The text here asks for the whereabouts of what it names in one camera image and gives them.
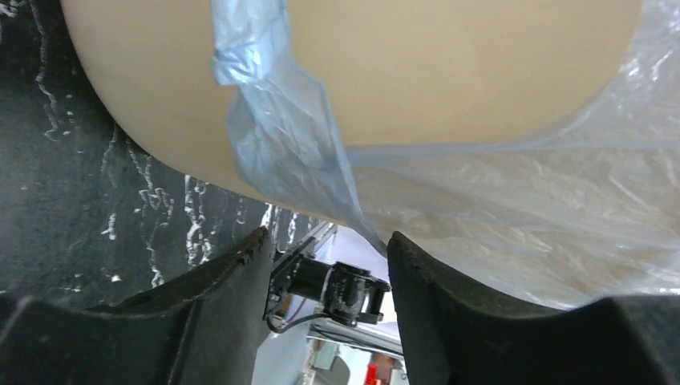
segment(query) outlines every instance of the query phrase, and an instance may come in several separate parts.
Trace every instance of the beige surface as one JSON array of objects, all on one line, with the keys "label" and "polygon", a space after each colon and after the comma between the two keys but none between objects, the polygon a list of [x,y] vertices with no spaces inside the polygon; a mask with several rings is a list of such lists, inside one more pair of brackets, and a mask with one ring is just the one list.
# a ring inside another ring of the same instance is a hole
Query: beige surface
[{"label": "beige surface", "polygon": [[[97,93],[164,163],[246,196],[211,73],[208,2],[62,0]],[[568,115],[615,74],[640,0],[291,0],[298,61],[347,145],[508,140]]]}]

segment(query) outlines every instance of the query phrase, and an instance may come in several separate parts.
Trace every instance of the black surface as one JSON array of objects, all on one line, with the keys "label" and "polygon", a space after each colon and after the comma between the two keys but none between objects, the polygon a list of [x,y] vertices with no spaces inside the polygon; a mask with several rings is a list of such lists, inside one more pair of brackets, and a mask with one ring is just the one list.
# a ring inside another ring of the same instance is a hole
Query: black surface
[{"label": "black surface", "polygon": [[267,210],[281,248],[316,223],[131,142],[83,73],[59,1],[0,0],[0,25],[0,293],[113,304],[224,253]]},{"label": "black surface", "polygon": [[677,296],[560,312],[495,291],[399,233],[388,265],[410,385],[680,383]]},{"label": "black surface", "polygon": [[273,244],[259,229],[226,255],[111,309],[0,296],[0,383],[250,385]]}]

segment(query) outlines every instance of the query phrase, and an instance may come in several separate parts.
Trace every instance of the plastic wrap fold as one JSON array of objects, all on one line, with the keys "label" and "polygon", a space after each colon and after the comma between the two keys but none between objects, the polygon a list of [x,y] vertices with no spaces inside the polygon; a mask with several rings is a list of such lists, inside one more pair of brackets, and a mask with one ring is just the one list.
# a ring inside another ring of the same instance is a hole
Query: plastic wrap fold
[{"label": "plastic wrap fold", "polygon": [[401,231],[498,290],[569,308],[680,294],[680,0],[646,0],[621,70],[540,134],[503,144],[344,148],[293,60],[285,3],[212,0],[214,75],[236,84],[241,178],[382,250]]}]

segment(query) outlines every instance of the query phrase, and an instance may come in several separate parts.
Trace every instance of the red object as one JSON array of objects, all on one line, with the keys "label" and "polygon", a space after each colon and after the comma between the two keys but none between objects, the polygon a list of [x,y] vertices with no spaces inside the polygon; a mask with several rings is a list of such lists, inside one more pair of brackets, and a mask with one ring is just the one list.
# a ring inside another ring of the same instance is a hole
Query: red object
[{"label": "red object", "polygon": [[364,385],[380,385],[380,380],[378,379],[378,366],[374,363],[368,364],[366,380],[364,380],[363,383]]}]

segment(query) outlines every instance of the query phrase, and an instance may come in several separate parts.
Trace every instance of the wire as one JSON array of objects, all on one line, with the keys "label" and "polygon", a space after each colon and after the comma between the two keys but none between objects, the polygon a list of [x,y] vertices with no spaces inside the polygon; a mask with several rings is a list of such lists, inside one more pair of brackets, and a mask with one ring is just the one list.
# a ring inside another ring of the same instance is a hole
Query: wire
[{"label": "wire", "polygon": [[272,322],[272,315],[268,314],[267,315],[267,327],[272,332],[274,332],[276,334],[282,334],[282,333],[285,333],[286,331],[290,330],[292,327],[300,325],[301,323],[313,321],[314,319],[326,318],[326,317],[328,317],[328,316],[323,314],[323,313],[310,314],[310,315],[306,315],[305,317],[300,317],[300,318],[298,318],[294,321],[281,324],[281,326],[275,326]]},{"label": "wire", "polygon": [[300,302],[300,306],[298,306],[297,309],[295,310],[295,312],[293,313],[293,315],[291,315],[288,318],[289,319],[288,322],[292,322],[295,319],[295,317],[297,317],[298,314],[300,314],[300,310],[302,310],[302,307],[305,305],[306,302],[307,302],[307,298],[303,298],[302,302]]},{"label": "wire", "polygon": [[384,354],[384,355],[389,355],[390,357],[397,355],[397,357],[403,358],[402,355],[398,355],[396,352],[385,351],[383,349],[378,349],[377,347],[368,347],[368,346],[361,346],[361,345],[356,345],[356,344],[348,343],[348,342],[340,342],[340,341],[333,340],[331,338],[322,338],[322,337],[317,337],[315,335],[308,335],[307,338],[317,339],[318,341],[339,343],[340,345],[345,345],[346,347],[353,347],[355,349],[359,349],[359,350],[362,350],[362,351],[370,351],[370,352],[373,352],[373,353],[381,353],[381,354]]},{"label": "wire", "polygon": [[385,349],[384,347],[378,346],[374,343],[359,341],[356,338],[353,338],[353,337],[350,337],[350,336],[347,336],[347,335],[344,335],[344,334],[340,334],[340,333],[335,333],[333,331],[319,330],[314,325],[312,325],[310,327],[310,330],[313,331],[316,334],[321,335],[322,337],[328,338],[329,340],[331,340],[333,342],[340,342],[340,343],[344,343],[346,345],[352,344],[352,345],[355,345],[356,347],[359,347],[359,348],[363,347],[363,348],[371,349],[371,350],[374,350],[374,351],[389,352],[390,355],[395,355],[397,357],[403,358],[402,353],[399,353],[398,351],[392,351],[392,350],[389,350],[389,349]]}]

